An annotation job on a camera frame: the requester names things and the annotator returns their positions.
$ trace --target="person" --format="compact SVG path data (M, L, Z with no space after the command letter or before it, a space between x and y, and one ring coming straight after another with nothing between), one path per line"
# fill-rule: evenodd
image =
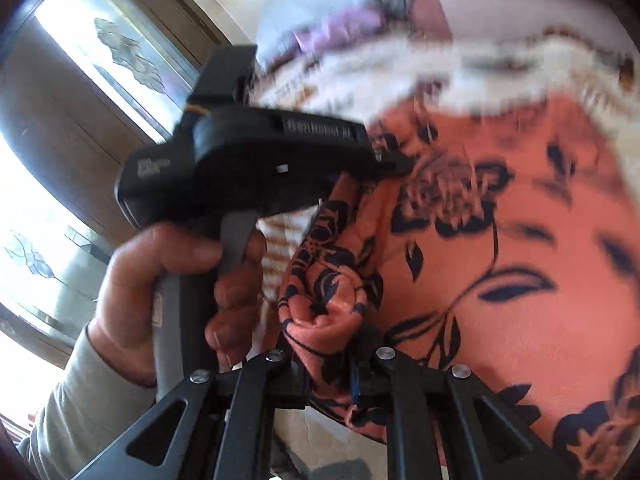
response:
M255 231L244 263L220 277L219 311L206 327L220 369L248 353L258 323L266 240ZM82 331L65 375L18 451L41 480L69 480L154 402L155 280L164 272L204 272L219 264L220 243L168 223L146 229L111 258L95 318Z

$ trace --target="forearm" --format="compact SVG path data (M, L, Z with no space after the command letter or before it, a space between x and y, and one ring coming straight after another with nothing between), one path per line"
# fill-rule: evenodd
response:
M111 369L84 329L63 381L18 450L42 480L69 480L145 413L155 393Z

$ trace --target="orange fabric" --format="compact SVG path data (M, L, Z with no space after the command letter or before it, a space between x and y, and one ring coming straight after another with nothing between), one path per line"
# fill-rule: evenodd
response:
M411 176L343 176L289 265L282 328L316 406L351 406L345 348L366 327L424 365L462 363L579 478L605 479L640 424L640 230L602 134L569 97L498 117L408 99L370 126Z

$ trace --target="human hand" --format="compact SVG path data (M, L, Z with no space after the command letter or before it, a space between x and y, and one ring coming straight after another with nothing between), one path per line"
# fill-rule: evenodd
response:
M240 362L251 348L258 323L264 236L255 231L242 266L220 277L214 296L218 313L205 337L217 352L220 371ZM117 373L141 386L156 384L151 330L154 283L164 272L196 274L215 267L219 242L192 235L169 223L156 224L118 248L100 288L89 341Z

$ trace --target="white sticker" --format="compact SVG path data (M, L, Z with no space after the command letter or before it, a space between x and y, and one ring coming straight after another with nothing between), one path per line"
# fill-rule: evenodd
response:
M154 308L151 314L151 325L162 328L162 296L156 292L154 294Z

